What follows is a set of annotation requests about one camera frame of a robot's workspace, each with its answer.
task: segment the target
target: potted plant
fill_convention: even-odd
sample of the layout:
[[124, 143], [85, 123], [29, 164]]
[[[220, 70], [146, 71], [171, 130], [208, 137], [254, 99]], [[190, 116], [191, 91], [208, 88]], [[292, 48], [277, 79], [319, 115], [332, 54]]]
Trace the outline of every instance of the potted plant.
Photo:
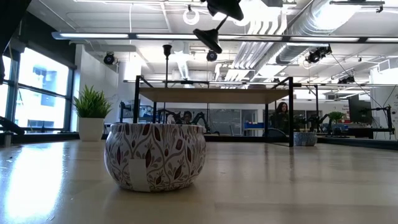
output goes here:
[[[344, 114], [342, 112], [338, 111], [333, 111], [329, 113], [329, 119], [335, 124], [338, 123], [339, 120], [343, 119]], [[340, 135], [341, 134], [341, 129], [340, 128], [332, 128], [333, 135]]]
[[79, 137], [82, 141], [101, 140], [104, 119], [111, 111], [111, 103], [105, 98], [104, 91], [95, 91], [93, 86], [89, 89], [86, 85], [80, 98], [76, 98], [75, 106], [79, 116]]
[[342, 112], [333, 111], [329, 113], [329, 119], [331, 119], [335, 124], [341, 119], [343, 119], [344, 114]]

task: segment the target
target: ceramic bowl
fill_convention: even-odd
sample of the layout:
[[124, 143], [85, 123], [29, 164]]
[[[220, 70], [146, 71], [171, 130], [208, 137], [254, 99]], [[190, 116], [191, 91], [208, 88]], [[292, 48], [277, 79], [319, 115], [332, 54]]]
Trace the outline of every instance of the ceramic bowl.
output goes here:
[[205, 163], [204, 127], [181, 124], [112, 124], [105, 165], [122, 188], [160, 192], [187, 187]]

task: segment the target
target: woman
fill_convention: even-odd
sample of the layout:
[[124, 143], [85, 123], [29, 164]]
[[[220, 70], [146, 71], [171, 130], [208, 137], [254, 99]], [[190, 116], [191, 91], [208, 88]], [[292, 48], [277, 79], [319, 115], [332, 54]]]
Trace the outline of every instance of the woman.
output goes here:
[[274, 124], [272, 127], [283, 131], [285, 134], [289, 132], [288, 112], [287, 104], [285, 102], [281, 102], [278, 104], [273, 117]]

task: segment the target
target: table surface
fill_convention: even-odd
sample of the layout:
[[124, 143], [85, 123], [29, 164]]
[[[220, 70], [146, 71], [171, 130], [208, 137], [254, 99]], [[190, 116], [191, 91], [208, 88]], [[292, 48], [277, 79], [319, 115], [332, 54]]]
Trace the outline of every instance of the table surface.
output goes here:
[[104, 141], [0, 149], [0, 223], [397, 223], [398, 153], [209, 142], [189, 188], [120, 189]]
[[266, 104], [289, 94], [288, 90], [219, 88], [140, 88], [139, 93], [154, 101], [168, 103], [250, 103]]

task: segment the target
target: window frame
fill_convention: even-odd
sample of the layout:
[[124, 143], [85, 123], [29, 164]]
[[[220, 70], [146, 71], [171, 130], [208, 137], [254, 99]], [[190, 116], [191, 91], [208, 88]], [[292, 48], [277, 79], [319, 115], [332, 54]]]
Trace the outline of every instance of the window frame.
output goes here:
[[[41, 54], [45, 57], [48, 57], [45, 54], [40, 53], [36, 49], [32, 47], [26, 47], [27, 49], [33, 50], [34, 52]], [[7, 50], [4, 53], [4, 56], [10, 57], [9, 51]], [[75, 67], [71, 67], [68, 65], [65, 65], [62, 62], [59, 62], [56, 58], [51, 58], [48, 57], [58, 63], [61, 63], [62, 65], [66, 66], [68, 68], [68, 78], [67, 78], [67, 91], [66, 95], [62, 95], [56, 92], [52, 92], [49, 90], [44, 90], [41, 88], [36, 88], [33, 86], [21, 84], [18, 82], [19, 79], [19, 71], [20, 71], [20, 65], [21, 65], [21, 52], [18, 52], [16, 50], [12, 50], [12, 60], [11, 60], [11, 71], [10, 71], [10, 79], [5, 80], [3, 85], [8, 86], [8, 96], [6, 100], [6, 118], [15, 121], [15, 114], [16, 114], [16, 105], [17, 105], [17, 96], [18, 96], [18, 89], [26, 89], [30, 90], [36, 93], [41, 93], [41, 94], [46, 94], [49, 96], [54, 96], [54, 97], [59, 97], [59, 98], [64, 98], [65, 99], [65, 111], [64, 111], [64, 119], [63, 119], [63, 128], [30, 128], [30, 127], [21, 127], [25, 131], [69, 131], [70, 130], [70, 120], [71, 120], [71, 115], [72, 115], [72, 91], [73, 91], [73, 78], [75, 74]]]

